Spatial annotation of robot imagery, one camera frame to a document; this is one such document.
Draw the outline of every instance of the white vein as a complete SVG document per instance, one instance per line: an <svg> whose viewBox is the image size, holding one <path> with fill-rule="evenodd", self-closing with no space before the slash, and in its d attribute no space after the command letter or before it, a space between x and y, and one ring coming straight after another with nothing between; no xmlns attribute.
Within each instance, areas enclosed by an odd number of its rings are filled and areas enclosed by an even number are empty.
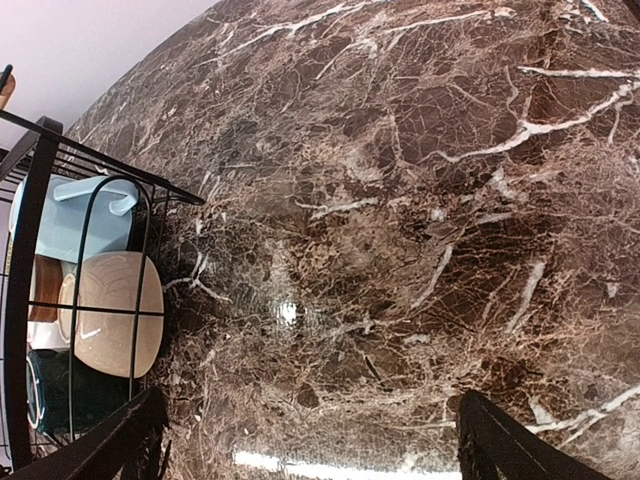
<svg viewBox="0 0 640 480"><path fill-rule="evenodd" d="M546 77L571 77L571 78L637 78L640 79L640 70L548 70L539 67L518 67L524 73L537 73Z"/></svg>
<svg viewBox="0 0 640 480"><path fill-rule="evenodd" d="M522 297L522 301L520 302L520 308L518 308L518 311L513 315L513 317L509 321L509 324L507 325L507 333L514 333L516 330L522 327L522 324L524 322L520 322L520 319L526 313L527 309L529 308L529 305L531 304L531 298L533 297L533 292L535 291L536 287L538 286L538 282L540 281L540 279L542 278L542 275L544 274L545 266L546 266L545 262L537 262L531 269L531 274L527 279L527 284L525 285L524 289L522 290L522 294L520 295Z"/></svg>
<svg viewBox="0 0 640 480"><path fill-rule="evenodd" d="M235 48L232 48L231 50L229 50L228 52L223 53L222 55L219 55L217 57L214 58L210 58L209 60L205 60L204 62L198 63L197 65L195 65L195 67L201 67L203 65L207 65L209 63L212 62L216 62L224 57L228 57L229 55L232 55L234 53L239 52L240 50L244 50L247 47L250 47L251 45L253 45L256 42L259 42L260 40L262 40L263 38L267 38L270 37L278 32L281 31L289 31L289 36L293 36L296 33L298 33L298 30L307 27L309 25L313 25L314 23L318 23L322 20L324 20L327 17L330 17L332 15L336 15L339 13L342 13L344 15L349 15L351 13L355 13L358 12L360 10L362 10L364 7L368 6L368 5L375 5L377 3L382 3L382 2L386 2L387 0L372 0L370 2L360 2L356 5L345 5L344 3L341 3L339 5L336 5L335 7L331 7L328 10L325 10L324 12L321 13L317 13L315 15L311 15L297 23L280 23L280 24L276 24L273 25L271 27L269 27L267 30L265 30L264 32L262 32L260 35L238 45Z"/></svg>
<svg viewBox="0 0 640 480"><path fill-rule="evenodd" d="M628 100L625 100L624 102L620 102L618 104L616 104L616 117L615 120L613 121L613 125L611 127L611 130L609 131L609 136L607 137L607 145L611 146L613 145L613 140L616 136L616 131L618 130L618 125L620 125L620 110L622 109L623 106L625 105L632 105L633 104L633 97L629 98Z"/></svg>
<svg viewBox="0 0 640 480"><path fill-rule="evenodd" d="M422 295L420 295L420 297L418 297L418 299L415 302L413 302L413 304L411 305L411 309L418 308L420 305L424 303L424 301L427 298L431 296L431 294L436 288L436 283L438 283L438 279L440 278L440 275L442 275L442 272L444 271L444 269L447 267L447 264L451 260L452 254L453 254L453 245L447 245L447 247L444 250L444 254L442 255L442 258L440 259L440 263L438 264L438 268L434 272L433 277L431 277L431 281L429 282L427 289L424 292L422 292Z"/></svg>
<svg viewBox="0 0 640 480"><path fill-rule="evenodd" d="M609 19L604 16L604 13L600 11L598 7L596 7L591 0L582 0L582 4L587 7L589 10L593 12L598 20L601 22L608 22Z"/></svg>
<svg viewBox="0 0 640 480"><path fill-rule="evenodd" d="M351 202L351 203L344 203L341 205L331 205L331 206L327 206L327 205L308 205L305 203L299 203L296 202L296 205L298 205L300 208L307 208L307 209L312 209L312 210L316 210L316 212L311 215L311 220L319 220L323 217L326 217L327 215L330 215L332 213L337 213L337 212L350 212L351 210L358 210L362 207L366 207L366 206L370 206L370 205L377 205L378 204L378 199L376 197L372 197L372 198L364 198L362 200L358 200L355 202Z"/></svg>
<svg viewBox="0 0 640 480"><path fill-rule="evenodd" d="M205 271L208 265L209 265L209 256L208 255L204 256L202 255L201 252L198 252L198 258L196 259L196 263L193 266L191 275L189 275L188 277L176 278L174 280L171 280L169 283L162 286L162 291L167 292L169 289L175 287L176 285L187 283L189 284L189 288L198 287L202 291L204 291L207 295L209 295L210 297L218 301L232 303L229 297L214 292L211 288L207 287L204 283L202 283L202 280L200 280L200 276Z"/></svg>
<svg viewBox="0 0 640 480"><path fill-rule="evenodd" d="M531 425L527 428L532 433L546 432L549 430L578 429L574 434L572 434L567 440L564 441L563 445L566 445L567 443L572 442L580 435L582 435L589 427L607 417L610 413L620 408L625 402L638 395L640 395L640 384L625 390L620 395L608 402L603 403L598 408L589 409L585 412L580 413L574 418L545 423L542 425Z"/></svg>
<svg viewBox="0 0 640 480"><path fill-rule="evenodd" d="M327 64L322 68L322 70L320 70L320 73L316 75L316 80L320 80L322 76L327 72L327 70L329 70L336 63L336 61L338 60L338 57L340 57L344 52L346 52L347 50L351 50L353 48L358 48L358 47L366 47L370 50L372 54L375 54L375 52L378 51L378 44L375 42L375 40L372 40L370 38L364 38L355 43L350 43L349 45L344 47L342 50L340 50L336 54L336 56L333 57L329 62L327 62Z"/></svg>
<svg viewBox="0 0 640 480"><path fill-rule="evenodd" d="M489 215L485 215L483 217L480 217L478 220L476 220L476 225L482 225L484 223L501 222L503 220L508 220L511 217L513 217L513 213L512 212L491 213Z"/></svg>
<svg viewBox="0 0 640 480"><path fill-rule="evenodd" d="M564 122L532 123L532 122L529 122L528 120L520 120L518 125L518 130L516 131L516 133L508 140L498 145L494 145L493 147L474 150L474 151L466 152L456 156L448 155L446 152L443 152L442 150L434 151L432 152L432 154L440 155L442 158L444 158L450 163L457 163L460 160L463 160L468 157L508 152L509 150L512 150L515 147L522 145L524 142L526 142L531 137L534 137L536 135L544 135L551 132L556 132L558 130L567 130L577 125L583 125L591 121L591 119L596 114L600 113L603 110L606 110L612 105L615 105L621 99L626 98L632 92L638 90L638 88L640 88L640 81L636 81L633 83L625 83L624 85L620 85L620 87L615 92L613 92L609 97L607 97L602 102L589 107L589 109L584 114L574 119L566 120Z"/></svg>
<svg viewBox="0 0 640 480"><path fill-rule="evenodd" d="M465 13L464 15L455 15L451 17L430 18L428 20L421 20L409 25L402 25L400 27L389 28L382 33L396 33L404 32L406 30L413 30L414 28L424 27L427 25L437 25L438 23L455 22L459 20L466 20L467 18L478 17L480 15L488 15L491 12L489 10L476 10L475 12Z"/></svg>

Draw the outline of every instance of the black metal rack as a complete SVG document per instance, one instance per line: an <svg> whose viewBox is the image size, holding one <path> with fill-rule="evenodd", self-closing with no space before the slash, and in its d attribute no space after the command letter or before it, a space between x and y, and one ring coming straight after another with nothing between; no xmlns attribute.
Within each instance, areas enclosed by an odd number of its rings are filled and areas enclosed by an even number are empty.
<svg viewBox="0 0 640 480"><path fill-rule="evenodd" d="M4 438L8 445L0 448L8 449L9 458L14 469L22 468L33 461L34 442L30 440L27 422L27 384L25 379L27 354L27 318L29 306L50 307L71 310L70 355L69 355L69 437L76 438L74 428L74 365L76 322L79 311L133 315L133 337L131 339L129 368L129 399L135 394L136 381L134 367L136 360L136 344L139 317L160 316L154 312L140 311L142 287L144 282L145 262L147 256L158 261L160 246L164 233L168 205L171 202L183 202L190 205L202 205L204 201L191 193L182 190L168 180L142 171L103 153L93 150L62 134L59 122L43 117L33 123L0 110L0 119L23 127L25 135L0 163L0 202L11 203L16 188L24 182L22 202L18 213L17 224L13 236L7 234L4 269L0 281L1 332L4 343L3 373L4 398L0 398L0 414L6 418L7 431ZM89 207L84 218L82 240L80 243L76 283L74 286L73 305L43 303L29 300L32 266L35 258L36 241L40 226L45 196L52 174L73 179L107 175L93 191L89 199ZM135 185L138 190L138 205L134 212L134 228L141 242L136 251L142 253L138 289L134 310L117 310L94 308L78 305L82 260L90 228L91 213L95 199L101 189L116 180L125 179ZM130 238L130 245L135 239Z"/></svg>

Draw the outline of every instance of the dish rack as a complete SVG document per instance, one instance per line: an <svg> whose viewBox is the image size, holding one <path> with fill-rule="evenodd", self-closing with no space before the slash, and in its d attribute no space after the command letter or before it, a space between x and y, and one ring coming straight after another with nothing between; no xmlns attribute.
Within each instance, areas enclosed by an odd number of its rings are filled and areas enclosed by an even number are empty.
<svg viewBox="0 0 640 480"><path fill-rule="evenodd" d="M27 381L25 378L27 356L27 318L29 307L50 307L71 310L71 338L69 343L68 371L68 413L69 431L66 441L77 438L74 426L74 351L76 322L79 311L99 313L119 313L132 315L133 336L130 349L129 399L143 385L134 379L136 360L136 342L140 315L161 316L162 313L141 312L140 302L145 272L145 259L148 257L158 264L160 247L167 212L170 203L182 202L189 205L202 205L204 201L174 186L168 180L149 172L134 168L108 155L93 150L79 142L65 137L62 124L47 117L33 123L0 109L0 120L18 125L26 130L24 136L16 143L0 163L0 202L11 204L14 193L24 181L22 201L18 213L18 224L12 236L7 231L2 237L0 226L0 242L5 242L4 268L0 274L0 342L4 346L4 355L0 356L0 449L11 462L12 470L29 465L43 443L53 448L62 446L56 438L47 437L44 441L35 437L29 429L27 420ZM32 266L35 258L36 241L40 226L42 210L52 174L75 180L106 175L89 198L89 207L84 218L82 240L78 255L76 285L73 305L44 303L30 300ZM82 259L84 257L87 231L89 228L92 206L98 192L116 180L127 180L138 190L138 204L134 207L134 221L130 236L129 248L142 253L142 262L138 278L136 308L134 310L115 310L78 305L78 290L82 275ZM0 477L3 476L0 466Z"/></svg>

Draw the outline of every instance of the marble floor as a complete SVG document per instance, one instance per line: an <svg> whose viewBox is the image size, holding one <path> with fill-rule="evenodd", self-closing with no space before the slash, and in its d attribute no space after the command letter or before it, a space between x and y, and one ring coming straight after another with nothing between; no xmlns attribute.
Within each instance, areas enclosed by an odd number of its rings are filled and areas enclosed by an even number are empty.
<svg viewBox="0 0 640 480"><path fill-rule="evenodd" d="M638 478L639 90L618 0L227 0L158 47L70 133L207 200L170 478L458 478L469 388Z"/></svg>

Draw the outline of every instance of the wooden bowl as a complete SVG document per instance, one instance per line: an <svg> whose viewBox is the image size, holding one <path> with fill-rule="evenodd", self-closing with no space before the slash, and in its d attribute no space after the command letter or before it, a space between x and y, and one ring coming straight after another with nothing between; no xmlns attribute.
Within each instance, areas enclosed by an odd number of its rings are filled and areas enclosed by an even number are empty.
<svg viewBox="0 0 640 480"><path fill-rule="evenodd" d="M62 265L60 260L35 255L33 272L31 273L30 301L43 303L58 303L60 287L62 286ZM55 307L29 306L30 322L53 323L58 319L58 309Z"/></svg>
<svg viewBox="0 0 640 480"><path fill-rule="evenodd" d="M103 253L82 264L78 305L84 307L135 310L142 254ZM59 303L73 305L76 275L62 282ZM164 313L162 284L155 266L146 259L140 310ZM70 341L70 309L60 308L60 333ZM162 316L141 315L138 324L134 377L146 374L158 355L162 341ZM79 311L76 320L75 354L90 367L109 375L129 377L134 315Z"/></svg>

